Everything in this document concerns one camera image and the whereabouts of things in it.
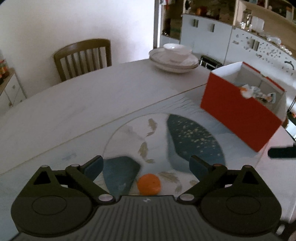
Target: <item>red box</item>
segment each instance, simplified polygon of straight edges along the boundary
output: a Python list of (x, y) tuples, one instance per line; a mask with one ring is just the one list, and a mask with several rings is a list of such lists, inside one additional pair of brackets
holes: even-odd
[[(264, 94), (276, 93), (276, 102), (264, 106), (242, 96), (240, 86), (257, 86)], [(281, 126), (287, 115), (285, 90), (258, 70), (237, 62), (213, 70), (200, 107), (258, 152)]]

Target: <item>stack of plates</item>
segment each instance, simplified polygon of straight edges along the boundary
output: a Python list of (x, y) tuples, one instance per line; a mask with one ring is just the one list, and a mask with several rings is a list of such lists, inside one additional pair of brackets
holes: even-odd
[(151, 50), (149, 59), (156, 67), (173, 73), (186, 73), (194, 70), (199, 65), (199, 59), (193, 54), (188, 55), (188, 58), (182, 62), (176, 62), (171, 59), (164, 48)]

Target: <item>white marble table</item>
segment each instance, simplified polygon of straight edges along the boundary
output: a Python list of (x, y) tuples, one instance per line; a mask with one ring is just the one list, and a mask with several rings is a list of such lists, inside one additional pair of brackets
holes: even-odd
[[(205, 127), (219, 142), (226, 166), (254, 166), (281, 203), (282, 218), (293, 219), (296, 161), (267, 156), (270, 146), (293, 140), (281, 127), (259, 153), (248, 148), (200, 109), (208, 75), (201, 66), (178, 75), (157, 70), (148, 60), (122, 64), (49, 88), (1, 117), (0, 241), (17, 233), (11, 204), (41, 165), (64, 169), (108, 156), (106, 145), (116, 130), (148, 114), (181, 115)], [(101, 185), (102, 177), (95, 183)]]

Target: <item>bowl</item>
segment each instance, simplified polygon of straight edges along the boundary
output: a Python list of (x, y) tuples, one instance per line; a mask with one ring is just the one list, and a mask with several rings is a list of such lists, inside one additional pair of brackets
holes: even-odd
[(183, 62), (192, 53), (192, 49), (181, 44), (165, 44), (163, 48), (170, 60), (178, 63)]

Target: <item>orange ball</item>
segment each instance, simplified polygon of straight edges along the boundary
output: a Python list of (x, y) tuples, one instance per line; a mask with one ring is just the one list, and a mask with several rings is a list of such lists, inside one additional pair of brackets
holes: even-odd
[(137, 182), (138, 189), (143, 196), (157, 195), (161, 190), (160, 180), (154, 174), (145, 174)]

